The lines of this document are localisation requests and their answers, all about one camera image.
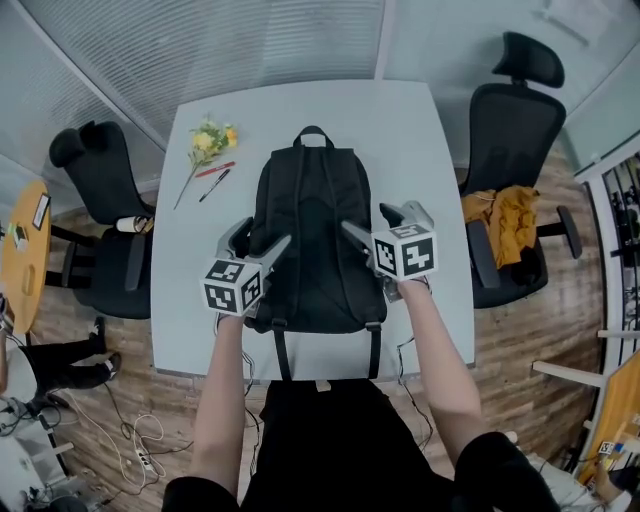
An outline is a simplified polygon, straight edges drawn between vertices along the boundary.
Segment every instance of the red pen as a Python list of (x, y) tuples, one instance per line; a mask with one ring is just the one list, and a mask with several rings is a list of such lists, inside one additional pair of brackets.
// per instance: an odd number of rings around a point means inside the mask
[(196, 178), (202, 178), (203, 176), (208, 176), (209, 174), (213, 174), (214, 172), (222, 171), (223, 169), (229, 169), (234, 165), (236, 165), (235, 162), (227, 162), (226, 164), (222, 164), (218, 167), (214, 167), (213, 169), (207, 169), (206, 171), (202, 171), (201, 173), (196, 174)]

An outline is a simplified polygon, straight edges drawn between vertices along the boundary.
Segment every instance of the yellow flower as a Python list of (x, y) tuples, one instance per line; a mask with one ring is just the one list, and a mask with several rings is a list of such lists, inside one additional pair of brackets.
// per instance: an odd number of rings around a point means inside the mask
[(229, 147), (235, 148), (238, 145), (238, 132), (233, 128), (227, 128), (226, 130), (227, 140), (229, 141)]
[(193, 146), (201, 151), (207, 151), (213, 146), (213, 138), (208, 133), (196, 133), (193, 136)]

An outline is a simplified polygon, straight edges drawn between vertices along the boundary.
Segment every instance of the office chair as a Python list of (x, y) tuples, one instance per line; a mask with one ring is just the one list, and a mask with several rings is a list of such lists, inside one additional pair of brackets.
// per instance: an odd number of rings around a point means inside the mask
[[(131, 173), (127, 144), (113, 122), (67, 128), (53, 139), (49, 158), (63, 167), (89, 215), (114, 226), (118, 219), (151, 218)], [(62, 286), (73, 288), (81, 304), (120, 318), (150, 317), (151, 233), (107, 229), (101, 239), (73, 236), (62, 269)]]
[[(527, 80), (532, 80), (562, 87), (564, 68), (555, 52), (515, 32), (505, 32), (503, 39), (504, 55), (493, 73), (510, 76), (511, 84), (485, 84), (473, 94), (469, 173), (459, 187), (463, 197), (512, 185), (533, 187), (566, 118), (562, 103), (527, 86)], [(573, 257), (580, 257), (582, 245), (569, 210), (559, 206), (558, 215), (558, 223), (537, 228), (536, 244), (522, 251), (520, 263), (500, 270), (496, 269), (482, 222), (467, 225), (476, 309), (508, 304), (547, 284), (540, 237), (566, 235)]]

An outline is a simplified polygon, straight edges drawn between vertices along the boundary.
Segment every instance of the black shirt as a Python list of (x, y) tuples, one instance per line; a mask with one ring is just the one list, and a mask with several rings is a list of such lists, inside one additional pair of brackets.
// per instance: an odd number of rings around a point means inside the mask
[(357, 392), (347, 387), (277, 400), (270, 388), (257, 472), (242, 507), (220, 485), (184, 477), (167, 486), (163, 512), (560, 510), (542, 477), (503, 434), (469, 443), (451, 481), (431, 470), (385, 395), (372, 384)]

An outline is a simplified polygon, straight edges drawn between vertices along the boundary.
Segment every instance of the backpack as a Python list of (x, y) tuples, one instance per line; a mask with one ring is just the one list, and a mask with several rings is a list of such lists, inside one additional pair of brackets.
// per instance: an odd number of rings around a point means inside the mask
[[(302, 135), (325, 137), (306, 147)], [(382, 281), (366, 266), (340, 227), (351, 220), (371, 229), (371, 190), (353, 149), (336, 149), (317, 126), (307, 126), (293, 147), (271, 153), (258, 183), (249, 252), (262, 254), (279, 238), (291, 243), (268, 278), (255, 318), (246, 325), (274, 332), (283, 380), (291, 380), (286, 331), (371, 332), (369, 378), (378, 376), (381, 323), (387, 316)]]

